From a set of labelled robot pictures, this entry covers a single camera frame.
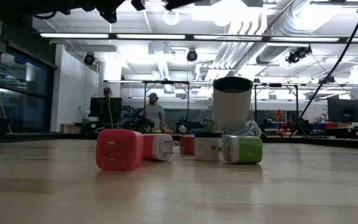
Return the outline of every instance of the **white wall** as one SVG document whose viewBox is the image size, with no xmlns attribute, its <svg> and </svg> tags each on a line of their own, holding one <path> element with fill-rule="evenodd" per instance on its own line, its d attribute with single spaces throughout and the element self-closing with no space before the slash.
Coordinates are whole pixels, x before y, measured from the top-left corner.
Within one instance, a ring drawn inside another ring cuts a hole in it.
<svg viewBox="0 0 358 224">
<path fill-rule="evenodd" d="M 111 89 L 111 97 L 120 97 L 120 83 L 105 83 L 103 82 L 105 79 L 105 74 L 107 70 L 108 62 L 100 62 L 99 63 L 99 79 L 98 79 L 98 95 L 99 97 L 103 97 L 103 89 L 109 87 Z"/>
<path fill-rule="evenodd" d="M 51 131 L 60 124 L 81 122 L 81 110 L 90 108 L 91 97 L 98 92 L 98 74 L 67 53 L 64 45 L 56 46 Z"/>
</svg>

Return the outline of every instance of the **black cable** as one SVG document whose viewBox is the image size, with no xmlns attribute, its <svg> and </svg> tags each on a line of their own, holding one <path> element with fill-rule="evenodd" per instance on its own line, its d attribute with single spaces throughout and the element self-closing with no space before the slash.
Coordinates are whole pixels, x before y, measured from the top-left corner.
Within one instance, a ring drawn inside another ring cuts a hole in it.
<svg viewBox="0 0 358 224">
<path fill-rule="evenodd" d="M 311 54 L 311 56 L 313 56 L 313 58 L 314 58 L 314 59 L 316 60 L 316 62 L 320 65 L 320 67 L 326 72 L 326 74 L 328 74 L 327 70 L 320 64 L 320 62 L 316 59 L 316 57 L 315 57 L 313 54 Z M 339 87 L 341 87 L 344 91 L 346 91 L 347 94 L 349 94 L 351 97 L 353 97 L 353 98 L 355 98 L 356 100 L 358 100 L 356 97 L 354 97 L 354 96 L 350 93 L 349 90 L 343 88 L 343 86 L 342 86 L 341 84 L 339 84 L 337 81 L 335 81 L 335 82 L 336 82 L 336 84 L 339 85 Z"/>
<path fill-rule="evenodd" d="M 38 16 L 38 15 L 34 15 L 34 17 L 37 18 L 37 19 L 51 19 L 51 18 L 53 18 L 54 16 L 56 16 L 56 12 L 51 13 L 51 15 L 49 15 L 49 16 Z"/>
<path fill-rule="evenodd" d="M 339 56 L 338 61 L 335 63 L 335 65 L 333 66 L 333 69 L 329 72 L 329 74 L 326 76 L 326 78 L 321 82 L 320 86 L 317 87 L 317 90 L 314 92 L 313 96 L 311 97 L 309 103 L 306 105 L 306 107 L 304 108 L 304 110 L 302 111 L 301 116 L 298 118 L 298 120 L 296 121 L 295 126 L 293 127 L 292 131 L 291 131 L 291 135 L 290 138 L 292 138 L 293 133 L 295 132 L 295 130 L 297 129 L 300 120 L 302 119 L 303 115 L 306 113 L 306 110 L 309 108 L 311 102 L 313 102 L 314 98 L 316 97 L 317 93 L 319 92 L 319 90 L 321 89 L 321 87 L 323 86 L 323 84 L 330 78 L 330 76 L 334 73 L 335 69 L 338 67 L 339 63 L 342 62 L 342 59 L 345 57 L 345 54 L 348 50 L 348 48 L 351 46 L 352 41 L 354 36 L 356 36 L 357 34 L 357 30 L 358 30 L 358 22 L 356 24 L 356 27 L 353 30 L 352 35 L 350 36 L 349 40 L 347 41 L 347 44 L 345 46 L 345 49 L 343 50 L 341 56 Z"/>
</svg>

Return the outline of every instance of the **cap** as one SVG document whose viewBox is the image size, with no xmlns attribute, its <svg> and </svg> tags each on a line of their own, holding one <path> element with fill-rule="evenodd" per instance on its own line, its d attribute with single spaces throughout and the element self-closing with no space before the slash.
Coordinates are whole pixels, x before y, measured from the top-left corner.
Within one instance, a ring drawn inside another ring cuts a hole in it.
<svg viewBox="0 0 358 224">
<path fill-rule="evenodd" d="M 156 93 L 150 93 L 149 98 L 158 98 Z"/>
</svg>

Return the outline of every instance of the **wall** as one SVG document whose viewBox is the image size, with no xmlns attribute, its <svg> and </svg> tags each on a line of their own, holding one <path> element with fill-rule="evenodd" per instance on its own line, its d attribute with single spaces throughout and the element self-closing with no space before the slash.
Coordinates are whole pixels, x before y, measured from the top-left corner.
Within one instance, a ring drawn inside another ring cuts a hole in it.
<svg viewBox="0 0 358 224">
<path fill-rule="evenodd" d="M 98 92 L 98 74 L 67 53 L 63 45 L 56 47 L 53 83 L 51 131 L 60 124 L 81 122 L 81 110 L 89 110 L 91 97 Z"/>
</svg>

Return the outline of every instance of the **gray t-shirt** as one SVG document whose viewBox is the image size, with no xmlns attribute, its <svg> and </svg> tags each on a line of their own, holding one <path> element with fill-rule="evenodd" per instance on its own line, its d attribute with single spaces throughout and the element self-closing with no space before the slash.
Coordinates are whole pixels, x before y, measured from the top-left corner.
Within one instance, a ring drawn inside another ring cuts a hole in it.
<svg viewBox="0 0 358 224">
<path fill-rule="evenodd" d="M 157 103 L 146 105 L 146 118 L 154 122 L 154 129 L 161 129 L 160 116 L 164 115 L 164 109 Z"/>
</svg>

